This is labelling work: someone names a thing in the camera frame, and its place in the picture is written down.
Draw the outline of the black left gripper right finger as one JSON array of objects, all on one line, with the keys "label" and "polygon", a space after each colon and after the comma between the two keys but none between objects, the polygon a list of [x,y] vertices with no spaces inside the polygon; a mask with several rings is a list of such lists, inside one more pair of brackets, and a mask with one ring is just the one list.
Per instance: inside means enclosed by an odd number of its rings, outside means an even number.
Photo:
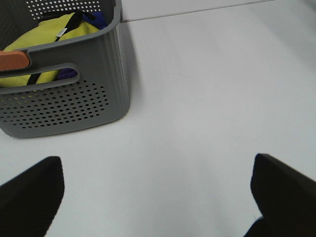
[{"label": "black left gripper right finger", "polygon": [[247,237],[314,237],[316,183],[269,154],[257,154],[250,189],[262,214]]}]

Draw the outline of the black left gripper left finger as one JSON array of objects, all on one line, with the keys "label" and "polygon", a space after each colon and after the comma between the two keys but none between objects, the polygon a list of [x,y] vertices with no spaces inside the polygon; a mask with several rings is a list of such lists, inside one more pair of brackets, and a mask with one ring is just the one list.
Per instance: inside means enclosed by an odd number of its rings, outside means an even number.
[{"label": "black left gripper left finger", "polygon": [[62,202],[60,157],[47,157],[0,187],[0,235],[43,237]]}]

